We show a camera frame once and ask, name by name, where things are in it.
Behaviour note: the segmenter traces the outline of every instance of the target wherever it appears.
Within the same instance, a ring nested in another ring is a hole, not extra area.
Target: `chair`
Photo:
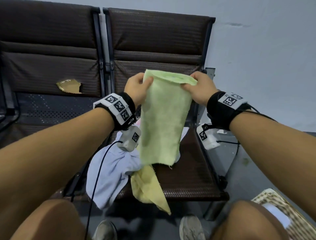
[[[113,8],[103,12],[111,92],[123,91],[128,78],[147,68],[187,75],[204,69],[215,18]],[[190,129],[180,143],[181,158],[172,169],[155,164],[158,181],[168,201],[227,201],[225,186],[197,137],[197,114],[198,105],[192,102],[185,122]],[[131,199],[129,181],[116,201]]]
[[[0,1],[5,108],[0,148],[77,117],[105,96],[99,13],[99,8],[75,4]],[[66,79],[81,82],[82,94],[61,91],[56,83]],[[54,197],[73,195],[72,184],[80,178],[78,173]]]

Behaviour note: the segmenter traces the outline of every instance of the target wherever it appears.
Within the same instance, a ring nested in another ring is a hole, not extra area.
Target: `hand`
[[[143,83],[143,78],[144,73],[138,73],[135,76],[130,77],[125,85],[124,92],[133,99],[135,108],[145,101],[147,89],[149,89],[154,80],[153,77],[149,77]]]
[[[204,73],[194,72],[191,77],[197,80],[197,84],[181,84],[181,87],[191,94],[192,99],[201,105],[206,106],[210,97],[218,92],[212,79]]]

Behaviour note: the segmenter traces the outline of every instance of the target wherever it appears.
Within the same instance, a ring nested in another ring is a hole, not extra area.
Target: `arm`
[[[197,85],[183,88],[206,106],[217,89],[206,74],[192,76]],[[237,115],[229,128],[269,180],[316,220],[316,138],[253,113]]]
[[[130,78],[125,92],[139,105],[152,81]],[[10,238],[43,201],[65,186],[114,128],[111,115],[93,109],[0,150],[0,236]]]

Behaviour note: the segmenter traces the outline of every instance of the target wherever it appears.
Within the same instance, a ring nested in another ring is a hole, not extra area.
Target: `sneaker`
[[[205,240],[203,227],[196,216],[185,216],[180,223],[181,240]]]
[[[109,220],[103,220],[98,225],[92,240],[117,240],[118,236],[116,233],[116,228],[112,222]]]

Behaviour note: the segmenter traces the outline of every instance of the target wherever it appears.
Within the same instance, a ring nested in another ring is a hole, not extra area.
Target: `wrist strap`
[[[101,107],[110,113],[114,121],[114,131],[127,130],[136,122],[134,101],[125,92],[106,96],[94,103],[94,108],[97,107]]]
[[[226,92],[214,93],[207,102],[208,116],[212,121],[212,126],[218,129],[224,129],[229,131],[229,125],[231,121],[240,113],[241,110],[251,109],[251,106],[245,102],[240,102],[241,99],[228,95]]]

